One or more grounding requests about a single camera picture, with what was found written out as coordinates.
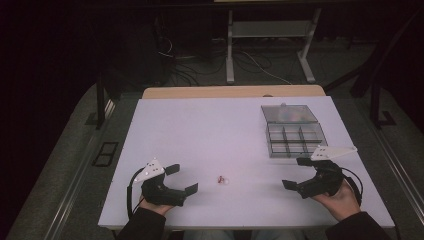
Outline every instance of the table surface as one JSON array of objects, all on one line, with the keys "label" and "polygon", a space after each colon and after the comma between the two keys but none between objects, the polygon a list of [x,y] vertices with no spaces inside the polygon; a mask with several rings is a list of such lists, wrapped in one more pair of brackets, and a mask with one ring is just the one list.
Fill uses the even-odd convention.
[{"label": "table surface", "polygon": [[[151,97],[151,93],[145,92],[146,97]],[[294,159],[293,164],[281,164],[269,158],[261,106],[281,103],[308,105],[321,123],[329,146],[353,145],[331,98],[326,96],[141,99],[99,225],[121,229],[127,223],[126,187],[134,172],[153,158],[164,166],[181,165],[180,172],[165,178],[168,187],[184,189],[199,183],[199,191],[187,198],[184,207],[176,207],[167,214],[169,228],[254,229],[335,224],[319,203],[302,199],[298,193],[285,190],[281,183],[282,179],[308,180],[315,170],[297,166]],[[362,209],[381,226],[393,227],[359,155],[353,153],[335,161],[361,178]],[[228,178],[228,185],[218,184],[219,176]],[[140,193],[140,185],[134,185],[134,205]]]}]

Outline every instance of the forearm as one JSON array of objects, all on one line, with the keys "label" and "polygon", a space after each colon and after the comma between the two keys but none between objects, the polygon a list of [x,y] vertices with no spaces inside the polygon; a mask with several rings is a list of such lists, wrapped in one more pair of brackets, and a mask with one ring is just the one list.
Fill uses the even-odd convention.
[{"label": "forearm", "polygon": [[166,218],[145,208],[138,208],[119,233],[117,240],[161,239]]},{"label": "forearm", "polygon": [[386,232],[366,212],[354,214],[327,229],[328,240],[379,239],[390,240]]}]

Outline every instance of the black strap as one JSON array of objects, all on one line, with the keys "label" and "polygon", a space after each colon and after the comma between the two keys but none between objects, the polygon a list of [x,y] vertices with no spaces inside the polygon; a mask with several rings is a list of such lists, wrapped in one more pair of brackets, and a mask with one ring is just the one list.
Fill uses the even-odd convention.
[{"label": "black strap", "polygon": [[358,186],[356,185],[355,181],[351,177],[348,177],[346,175],[343,175],[346,181],[349,183],[349,185],[353,189],[353,193],[355,194],[356,201],[358,202],[359,206],[361,206],[362,203],[362,193],[359,191]]}]

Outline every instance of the white metal stand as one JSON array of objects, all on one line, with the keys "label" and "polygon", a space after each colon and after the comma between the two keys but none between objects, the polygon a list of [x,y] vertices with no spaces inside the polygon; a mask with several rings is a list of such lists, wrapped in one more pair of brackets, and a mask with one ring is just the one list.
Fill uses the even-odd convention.
[{"label": "white metal stand", "polygon": [[232,40],[242,37],[306,37],[302,51],[298,52],[298,59],[308,83],[314,83],[315,77],[306,59],[309,48],[318,24],[321,8],[314,12],[312,20],[306,21],[266,21],[266,22],[233,22],[233,11],[228,14],[227,39],[227,83],[234,84],[234,68],[232,58]]}]

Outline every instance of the human hand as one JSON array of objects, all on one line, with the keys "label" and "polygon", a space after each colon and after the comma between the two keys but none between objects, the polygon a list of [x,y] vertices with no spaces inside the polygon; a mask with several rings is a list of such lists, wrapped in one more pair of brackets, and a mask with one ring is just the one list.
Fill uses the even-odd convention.
[{"label": "human hand", "polygon": [[162,216],[165,216],[165,214],[171,210],[174,206],[169,206],[169,205],[155,205],[153,203],[149,203],[147,202],[146,199],[143,198],[143,196],[141,196],[140,198],[140,204],[139,207],[141,208],[145,208],[145,209],[149,209],[153,212],[156,212]]},{"label": "human hand", "polygon": [[312,199],[324,205],[338,221],[361,211],[355,194],[346,180],[342,182],[339,191],[333,196],[325,193],[316,195]]}]

